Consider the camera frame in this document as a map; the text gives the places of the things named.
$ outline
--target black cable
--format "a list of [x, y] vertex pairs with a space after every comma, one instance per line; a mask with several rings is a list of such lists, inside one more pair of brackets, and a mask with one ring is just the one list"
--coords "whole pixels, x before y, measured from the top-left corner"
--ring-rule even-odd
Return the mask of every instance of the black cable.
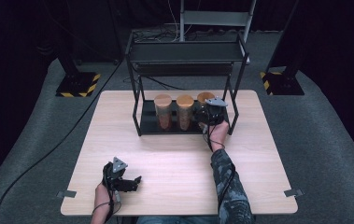
[[96, 207], [94, 207], [94, 209], [92, 210], [92, 214], [94, 214], [94, 212], [95, 212], [95, 210], [97, 210], [97, 208], [99, 208], [99, 207], [101, 207], [102, 205], [105, 205], [105, 204], [109, 205], [109, 204], [110, 204], [110, 201], [107, 202], [107, 203], [100, 203], [100, 204], [98, 204], [98, 205], [97, 205]]
[[[122, 82], [123, 83], [131, 83], [131, 79], [129, 77], [127, 77]], [[139, 85], [139, 82], [136, 79], [134, 79], [134, 82], [135, 82], [135, 84]]]
[[106, 86], [106, 84], [109, 82], [109, 80], [115, 75], [116, 71], [118, 70], [120, 66], [120, 63], [118, 64], [118, 66], [115, 68], [115, 71], [113, 71], [113, 73], [110, 75], [110, 77], [106, 80], [106, 83], [104, 84], [103, 87], [101, 87], [101, 89], [99, 89], [99, 91], [97, 92], [97, 94], [94, 96], [94, 98], [92, 99], [92, 102], [89, 104], [89, 106], [86, 108], [86, 110], [83, 112], [83, 114], [80, 116], [80, 118], [78, 119], [78, 121], [75, 123], [75, 125], [72, 127], [72, 129], [61, 139], [61, 141], [54, 147], [52, 148], [48, 153], [46, 153], [46, 155], [44, 155], [42, 158], [40, 158], [38, 161], [36, 161], [33, 165], [31, 165], [27, 170], [25, 170], [22, 174], [20, 174], [11, 184], [10, 186], [8, 186], [8, 188], [6, 189], [6, 191], [2, 194], [1, 198], [0, 198], [0, 206], [2, 204], [2, 201], [5, 199], [7, 193], [11, 190], [11, 188], [13, 188], [13, 186], [25, 175], [27, 174], [29, 171], [31, 171], [35, 166], [37, 166], [40, 162], [42, 162], [43, 160], [45, 160], [53, 151], [55, 151], [55, 149], [57, 149], [64, 141], [65, 139], [76, 129], [76, 127], [78, 126], [78, 124], [81, 122], [81, 120], [83, 119], [83, 117], [87, 114], [87, 112], [89, 111], [89, 109], [92, 107], [92, 104], [95, 102], [95, 100], [98, 98], [98, 96], [100, 95], [101, 91], [104, 89], [104, 87]]
[[155, 79], [155, 78], [153, 78], [153, 77], [145, 77], [145, 78], [147, 78], [147, 79], [149, 79], [149, 80], [152, 80], [152, 81], [154, 81], [154, 82], [159, 83], [159, 84], [162, 85], [165, 89], [167, 89], [166, 87], [169, 87], [169, 88], [173, 88], [173, 89], [176, 89], [176, 90], [185, 91], [185, 89], [182, 89], [182, 88], [180, 88], [180, 87], [175, 87], [175, 86], [168, 85], [168, 84], [163, 83], [163, 82], [161, 82], [161, 81], [159, 81], [159, 80], [157, 80], [157, 79]]
[[160, 32], [156, 35], [144, 35], [143, 31], [134, 31], [134, 42], [142, 42], [145, 40], [158, 40], [161, 41], [164, 37], [168, 37], [170, 35], [170, 37], [174, 37], [174, 33], [171, 30], [165, 29], [165, 31], [162, 31], [161, 26], [160, 27]]
[[217, 125], [218, 125], [218, 123], [219, 123], [219, 121], [216, 121], [216, 122], [215, 122], [216, 124], [214, 125], [214, 128], [213, 128], [213, 129], [211, 130], [211, 132], [210, 132], [210, 131], [209, 131], [209, 111], [208, 111], [208, 108], [207, 108], [207, 107], [205, 108], [205, 110], [206, 110], [205, 113], [207, 114], [207, 121], [208, 121], [208, 123], [206, 124], [206, 128], [207, 128], [207, 130], [206, 130], [206, 132], [205, 132], [205, 133], [206, 133], [206, 138], [205, 138], [205, 133], [203, 133], [203, 138], [204, 138], [204, 140], [206, 141], [206, 143], [208, 144], [209, 149], [210, 149], [212, 152], [214, 152], [214, 150], [213, 150], [213, 148], [212, 148], [212, 146], [211, 146], [211, 142], [221, 145], [222, 148], [225, 148], [225, 145], [223, 145], [223, 144], [220, 143], [220, 142], [211, 140], [211, 134], [212, 134], [212, 132], [214, 132], [215, 128], [217, 127]]
[[103, 175], [103, 179], [104, 179], [104, 183], [105, 183], [105, 187], [106, 187], [106, 191], [107, 191], [107, 194], [109, 195], [109, 205], [113, 204], [113, 190], [109, 187], [109, 185], [107, 184], [107, 181], [106, 181], [106, 174], [104, 173]]
[[118, 210], [116, 210], [116, 212], [114, 212], [112, 215], [115, 215], [121, 209], [121, 203], [119, 203], [119, 204], [120, 204], [120, 206], [119, 206]]
[[223, 199], [225, 197], [226, 191], [230, 187], [230, 184], [232, 183], [232, 181], [234, 179], [234, 175], [235, 175], [235, 166], [232, 163], [232, 173], [230, 174], [227, 184], [226, 184], [225, 188], [223, 189], [223, 191], [220, 195], [220, 198], [218, 199], [218, 213], [219, 213], [220, 206], [222, 205]]

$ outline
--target plastic cup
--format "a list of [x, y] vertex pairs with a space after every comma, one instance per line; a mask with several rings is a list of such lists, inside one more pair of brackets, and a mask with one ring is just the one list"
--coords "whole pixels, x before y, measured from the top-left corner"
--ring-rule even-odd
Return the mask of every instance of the plastic cup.
[[199, 102], [200, 107], [205, 106], [205, 100], [215, 98], [215, 95], [209, 91], [203, 91], [197, 95], [197, 102]]
[[187, 131], [191, 127], [193, 104], [193, 98], [187, 94], [177, 98], [177, 125], [182, 131]]
[[171, 102], [171, 96], [167, 94], [159, 94], [154, 98], [157, 123], [159, 127], [164, 131], [170, 130], [173, 124]]

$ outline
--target gray floor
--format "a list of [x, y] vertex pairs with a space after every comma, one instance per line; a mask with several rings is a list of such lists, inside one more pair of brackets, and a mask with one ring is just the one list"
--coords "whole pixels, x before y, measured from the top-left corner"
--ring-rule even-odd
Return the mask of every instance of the gray floor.
[[[241, 89], [258, 93], [290, 184], [302, 189], [305, 195], [296, 199], [299, 205], [296, 214], [258, 215], [257, 223], [354, 223], [354, 143], [326, 97], [301, 73], [297, 78], [304, 96], [265, 93], [260, 72], [268, 64], [279, 37], [280, 33], [249, 35], [251, 63]], [[102, 90], [129, 90], [131, 85], [125, 81], [128, 77], [125, 62], [119, 67], [111, 63], [85, 63], [78, 69], [102, 74], [94, 94], [86, 98], [61, 98], [54, 95], [64, 71], [58, 61], [50, 65], [35, 110], [0, 168], [0, 197], [20, 174], [55, 149], [7, 194], [0, 207], [0, 223], [90, 222], [90, 217], [63, 216], [60, 213], [63, 200], [56, 194], [67, 189], [95, 109], [95, 95]], [[209, 80], [188, 85], [178, 79], [165, 81], [183, 88], [216, 86]], [[163, 87], [149, 82], [147, 88]]]

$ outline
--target hazard tape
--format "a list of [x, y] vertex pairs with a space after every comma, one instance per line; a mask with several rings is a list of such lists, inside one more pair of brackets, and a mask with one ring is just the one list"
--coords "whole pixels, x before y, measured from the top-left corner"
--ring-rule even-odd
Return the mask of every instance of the hazard tape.
[[[282, 75], [282, 73], [271, 73], [272, 75]], [[261, 72], [261, 78], [263, 81], [264, 89], [266, 90], [268, 95], [273, 95], [273, 90], [272, 86], [270, 85], [269, 82], [269, 77], [270, 75], [267, 75], [267, 73]]]
[[98, 79], [100, 78], [100, 74], [97, 74], [93, 79], [92, 79], [92, 84], [91, 86], [87, 89], [87, 91], [81, 91], [81, 92], [57, 92], [57, 96], [63, 96], [63, 97], [87, 97], [91, 96], [92, 93], [95, 90], [95, 87], [97, 86]]

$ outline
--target black shelf frame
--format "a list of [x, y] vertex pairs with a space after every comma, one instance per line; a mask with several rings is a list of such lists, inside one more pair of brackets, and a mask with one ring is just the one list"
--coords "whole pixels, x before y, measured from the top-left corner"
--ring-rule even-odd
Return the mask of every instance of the black shelf frame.
[[[225, 86], [222, 100], [229, 92], [234, 109], [234, 120], [229, 128], [232, 135], [239, 113], [235, 103], [244, 69], [247, 64], [248, 51], [243, 36], [238, 33], [235, 41], [189, 41], [189, 42], [147, 42], [135, 43], [133, 34], [130, 35], [125, 58], [130, 75], [135, 98], [133, 119], [138, 135], [142, 134], [170, 134], [170, 133], [202, 133], [197, 121], [192, 119], [191, 127], [187, 131], [177, 128], [177, 104], [172, 102], [172, 121], [170, 130], [163, 131], [158, 127], [153, 100], [147, 100], [144, 93], [142, 77], [225, 77]], [[231, 83], [232, 71], [235, 63], [240, 62], [234, 87]], [[138, 124], [136, 112], [142, 97], [141, 121]]]

